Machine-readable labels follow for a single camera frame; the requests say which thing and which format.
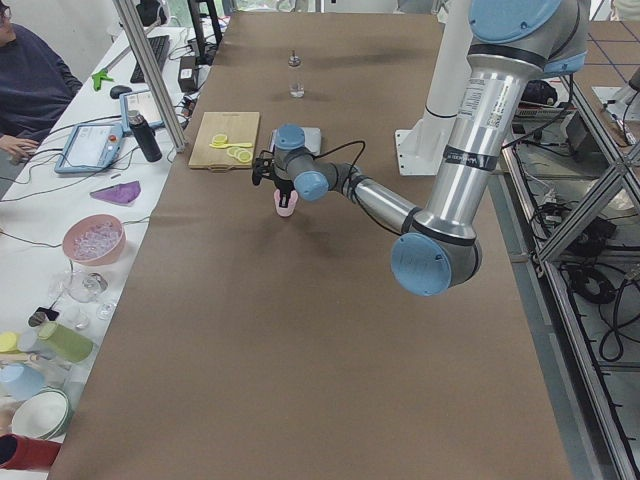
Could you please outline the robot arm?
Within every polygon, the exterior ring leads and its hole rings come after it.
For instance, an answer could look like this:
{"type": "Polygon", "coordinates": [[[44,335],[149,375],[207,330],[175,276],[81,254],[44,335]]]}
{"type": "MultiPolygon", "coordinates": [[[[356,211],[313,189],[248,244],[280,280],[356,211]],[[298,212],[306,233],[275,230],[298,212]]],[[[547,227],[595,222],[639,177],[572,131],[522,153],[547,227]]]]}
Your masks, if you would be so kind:
{"type": "Polygon", "coordinates": [[[355,164],[322,163],[303,130],[276,130],[273,157],[253,168],[253,182],[274,182],[286,205],[343,194],[398,234],[391,252],[396,281],[415,295],[438,295],[478,271],[481,247],[473,220],[527,84],[572,74],[584,64],[587,1],[474,1],[467,61],[470,78],[444,148],[427,205],[418,208],[362,174],[355,164]]]}

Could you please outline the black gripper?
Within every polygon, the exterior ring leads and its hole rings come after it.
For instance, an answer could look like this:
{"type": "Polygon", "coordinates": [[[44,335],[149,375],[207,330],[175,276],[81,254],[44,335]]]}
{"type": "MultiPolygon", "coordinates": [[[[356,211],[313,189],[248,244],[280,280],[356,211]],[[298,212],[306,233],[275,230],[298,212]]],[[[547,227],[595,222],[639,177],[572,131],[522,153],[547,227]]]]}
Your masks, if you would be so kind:
{"type": "Polygon", "coordinates": [[[274,184],[276,189],[280,191],[280,207],[287,208],[289,206],[290,195],[295,190],[293,182],[290,179],[281,178],[276,174],[274,176],[274,184]]]}

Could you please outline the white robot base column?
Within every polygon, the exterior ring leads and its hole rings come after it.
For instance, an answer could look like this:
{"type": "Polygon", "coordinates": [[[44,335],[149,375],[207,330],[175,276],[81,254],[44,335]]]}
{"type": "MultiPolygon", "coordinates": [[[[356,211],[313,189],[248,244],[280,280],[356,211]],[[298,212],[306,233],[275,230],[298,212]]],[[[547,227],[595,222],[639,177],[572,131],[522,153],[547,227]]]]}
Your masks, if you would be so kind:
{"type": "Polygon", "coordinates": [[[451,3],[423,116],[412,129],[395,132],[403,176],[433,176],[439,170],[471,74],[467,61],[472,40],[470,5],[469,0],[451,3]]]}

